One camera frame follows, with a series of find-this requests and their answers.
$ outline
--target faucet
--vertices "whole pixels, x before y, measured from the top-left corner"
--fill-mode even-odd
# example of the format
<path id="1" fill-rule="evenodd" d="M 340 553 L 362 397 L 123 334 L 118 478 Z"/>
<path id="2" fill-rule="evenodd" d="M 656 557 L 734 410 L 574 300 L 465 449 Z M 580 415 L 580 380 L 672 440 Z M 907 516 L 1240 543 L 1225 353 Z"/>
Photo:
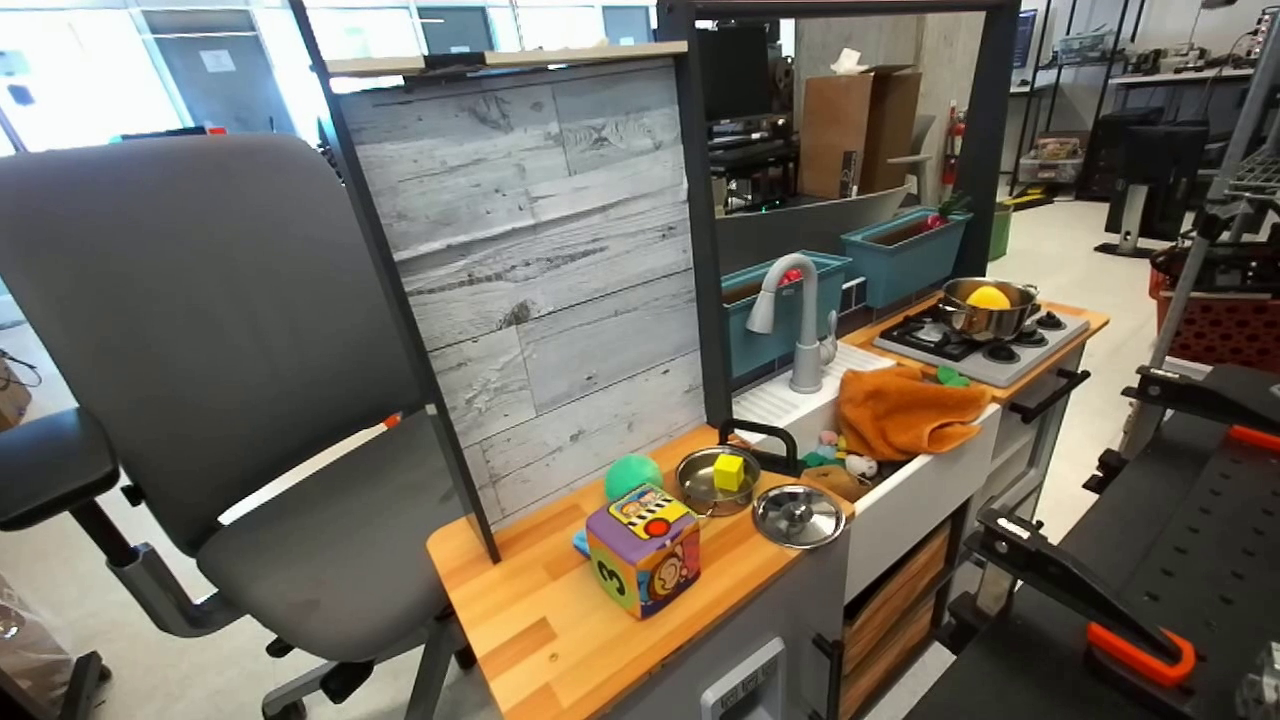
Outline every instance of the faucet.
<path id="1" fill-rule="evenodd" d="M 762 294 L 748 314 L 748 331 L 770 334 L 773 331 L 773 309 L 775 309 L 775 285 L 789 267 L 803 271 L 803 294 L 799 294 L 799 340 L 792 356 L 792 392 L 812 397 L 826 387 L 826 356 L 816 340 L 816 264 L 803 251 L 789 251 L 775 264 L 770 264 Z"/>

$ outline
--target orange towel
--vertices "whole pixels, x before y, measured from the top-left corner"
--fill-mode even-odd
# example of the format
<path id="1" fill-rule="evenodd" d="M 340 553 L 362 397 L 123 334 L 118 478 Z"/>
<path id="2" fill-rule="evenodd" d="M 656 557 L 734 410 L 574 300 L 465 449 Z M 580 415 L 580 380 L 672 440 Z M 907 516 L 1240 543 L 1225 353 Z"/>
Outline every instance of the orange towel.
<path id="1" fill-rule="evenodd" d="M 941 457 L 976 432 L 984 387 L 938 384 L 924 369 L 843 372 L 841 435 L 871 459 Z"/>

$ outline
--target black chair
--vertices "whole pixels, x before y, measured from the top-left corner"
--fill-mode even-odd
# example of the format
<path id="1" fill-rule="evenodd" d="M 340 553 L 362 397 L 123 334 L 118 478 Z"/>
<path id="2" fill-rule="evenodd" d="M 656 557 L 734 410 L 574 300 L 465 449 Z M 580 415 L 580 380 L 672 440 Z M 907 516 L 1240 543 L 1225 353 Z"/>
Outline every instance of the black chair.
<path id="1" fill-rule="evenodd" d="M 0 274 L 79 408 L 0 432 L 0 528 L 74 511 L 155 629 L 236 615 L 334 665 L 264 695 L 345 699 L 426 648 L 409 715 L 469 656 L 426 534 L 459 516 L 427 358 L 337 173 L 297 141 L 148 141 L 0 158 Z M 233 504 L 322 449 L 406 415 L 308 478 Z M 118 489 L 214 580 L 191 599 L 96 494 Z"/>

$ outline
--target sink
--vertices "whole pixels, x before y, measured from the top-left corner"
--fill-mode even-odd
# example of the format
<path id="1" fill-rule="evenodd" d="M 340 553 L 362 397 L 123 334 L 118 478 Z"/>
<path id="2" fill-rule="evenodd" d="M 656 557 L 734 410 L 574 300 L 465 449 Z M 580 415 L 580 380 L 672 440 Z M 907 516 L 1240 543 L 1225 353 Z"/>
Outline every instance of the sink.
<path id="1" fill-rule="evenodd" d="M 894 369 L 894 358 L 866 353 L 866 348 L 851 348 L 851 345 L 836 345 L 836 356 L 826 369 L 819 392 L 799 397 L 799 392 L 792 392 L 792 372 L 779 372 L 779 375 L 770 375 L 751 387 L 741 387 L 734 397 L 734 415 L 758 419 L 758 423 L 775 423 L 775 426 L 792 432 L 796 449 L 803 457 L 803 453 L 819 449 L 819 432 L 833 426 L 841 375 L 851 369 L 875 372 L 875 369 Z M 741 435 L 762 453 L 785 453 L 779 440 L 773 440 L 773 435 L 758 435 L 758 432 L 741 432 Z"/>

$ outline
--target orange part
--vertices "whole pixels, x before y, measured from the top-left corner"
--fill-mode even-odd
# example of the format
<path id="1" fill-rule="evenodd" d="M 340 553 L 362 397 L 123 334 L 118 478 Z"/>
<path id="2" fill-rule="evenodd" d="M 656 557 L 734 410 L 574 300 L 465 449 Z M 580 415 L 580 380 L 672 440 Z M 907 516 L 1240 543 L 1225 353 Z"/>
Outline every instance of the orange part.
<path id="1" fill-rule="evenodd" d="M 1165 635 L 1169 635 L 1169 639 L 1176 642 L 1176 652 L 1182 652 L 1176 665 L 1165 665 L 1162 656 L 1127 642 L 1125 635 L 1116 635 L 1116 631 L 1106 629 L 1106 623 L 1090 623 L 1090 629 L 1085 629 L 1090 648 L 1095 648 L 1100 656 L 1125 665 L 1132 675 L 1142 675 L 1142 680 L 1148 680 L 1148 684 L 1155 684 L 1155 688 L 1176 690 L 1176 688 L 1188 684 L 1188 675 L 1198 673 L 1198 642 L 1183 639 L 1183 635 L 1176 635 L 1176 631 L 1165 631 Z"/>
<path id="2" fill-rule="evenodd" d="M 1234 423 L 1234 426 L 1230 426 L 1230 440 L 1234 440 L 1234 443 L 1246 443 L 1246 449 L 1256 449 L 1256 453 L 1268 453 L 1268 457 L 1280 457 L 1280 435 L 1278 435 L 1278 432 L 1260 432 L 1260 426 L 1249 426 L 1249 423 Z"/>

